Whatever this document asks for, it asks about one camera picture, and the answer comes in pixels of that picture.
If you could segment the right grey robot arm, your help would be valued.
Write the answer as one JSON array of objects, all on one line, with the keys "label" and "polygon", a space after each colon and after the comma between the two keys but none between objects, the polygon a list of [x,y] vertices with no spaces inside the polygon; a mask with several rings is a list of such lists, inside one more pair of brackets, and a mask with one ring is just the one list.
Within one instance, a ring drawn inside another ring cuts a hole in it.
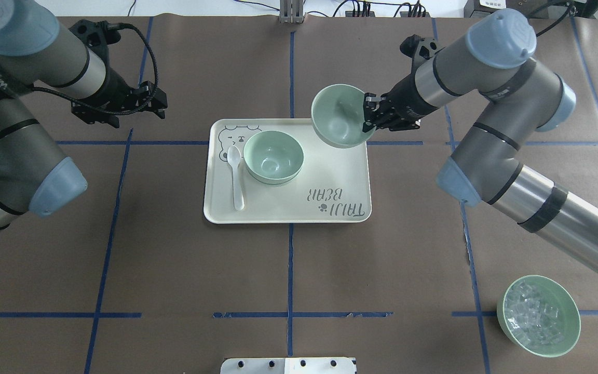
[{"label": "right grey robot arm", "polygon": [[468,206],[486,202],[598,273],[598,208],[517,159],[536,131],[555,129],[576,97],[534,58],[537,37],[521,12],[500,9],[439,47],[413,35],[412,70],[382,95],[365,93],[363,133],[418,128],[420,119],[476,90],[488,105],[442,166],[437,184]]}]

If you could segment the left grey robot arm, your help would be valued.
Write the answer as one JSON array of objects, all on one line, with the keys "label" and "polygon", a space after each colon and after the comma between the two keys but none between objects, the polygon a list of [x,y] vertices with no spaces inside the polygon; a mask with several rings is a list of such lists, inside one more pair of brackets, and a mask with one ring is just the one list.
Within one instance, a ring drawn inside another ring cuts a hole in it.
[{"label": "left grey robot arm", "polygon": [[28,211],[44,217],[88,187],[71,157],[21,98],[43,92],[68,100],[71,113],[92,125],[119,126],[119,117],[151,112],[165,118],[166,93],[154,81],[128,85],[111,67],[109,45],[130,23],[80,20],[71,28],[34,1],[0,1],[0,232]]}]

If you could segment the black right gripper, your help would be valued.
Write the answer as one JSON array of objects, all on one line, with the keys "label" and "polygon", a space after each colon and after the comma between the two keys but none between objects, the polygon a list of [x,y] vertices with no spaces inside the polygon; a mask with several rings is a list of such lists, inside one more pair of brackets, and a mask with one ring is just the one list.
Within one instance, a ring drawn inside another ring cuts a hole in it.
[{"label": "black right gripper", "polygon": [[418,112],[422,97],[416,87],[394,88],[377,96],[372,92],[364,94],[363,132],[378,129],[403,131],[420,129],[423,114]]}]

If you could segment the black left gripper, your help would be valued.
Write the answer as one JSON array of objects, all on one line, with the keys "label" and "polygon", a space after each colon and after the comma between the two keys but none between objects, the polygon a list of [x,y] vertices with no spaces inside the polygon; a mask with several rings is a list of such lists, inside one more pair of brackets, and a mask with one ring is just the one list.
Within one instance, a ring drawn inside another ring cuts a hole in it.
[{"label": "black left gripper", "polygon": [[144,81],[139,88],[130,87],[123,78],[107,78],[104,85],[81,102],[93,107],[72,103],[71,113],[88,125],[107,124],[119,128],[118,116],[139,106],[142,111],[154,113],[161,120],[166,118],[167,94],[151,81]]}]

